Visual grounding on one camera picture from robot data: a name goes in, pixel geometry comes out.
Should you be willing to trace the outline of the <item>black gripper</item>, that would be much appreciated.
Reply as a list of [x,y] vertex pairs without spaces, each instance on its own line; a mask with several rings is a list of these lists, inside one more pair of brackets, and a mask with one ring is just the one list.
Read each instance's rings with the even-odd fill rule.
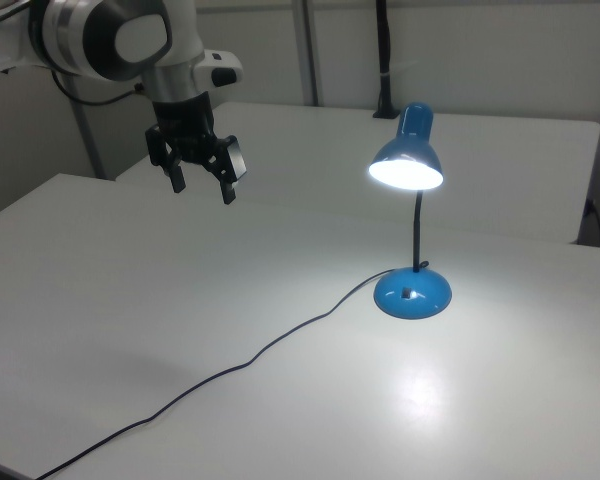
[[186,187],[180,161],[202,165],[219,182],[225,205],[236,199],[235,184],[247,172],[238,139],[217,138],[208,92],[181,102],[153,102],[157,125],[145,131],[150,162],[169,178],[172,189]]

